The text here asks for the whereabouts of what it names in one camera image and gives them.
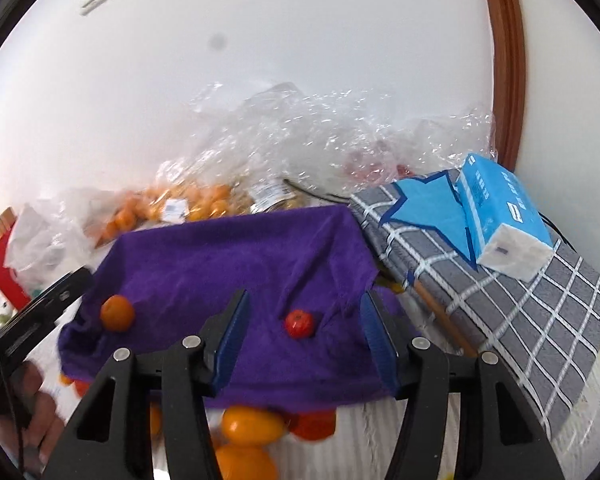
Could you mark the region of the left hand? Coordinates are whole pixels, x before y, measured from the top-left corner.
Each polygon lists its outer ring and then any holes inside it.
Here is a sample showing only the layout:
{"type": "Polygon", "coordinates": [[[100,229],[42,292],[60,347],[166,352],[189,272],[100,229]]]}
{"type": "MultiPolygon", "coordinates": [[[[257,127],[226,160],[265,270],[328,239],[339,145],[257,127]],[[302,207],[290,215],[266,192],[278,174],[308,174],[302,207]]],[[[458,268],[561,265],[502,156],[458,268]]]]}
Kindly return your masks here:
{"type": "Polygon", "coordinates": [[[21,429],[24,470],[38,474],[56,448],[65,423],[57,413],[55,399],[42,390],[43,375],[34,363],[24,362],[10,382],[30,413],[30,422],[21,429]]]}

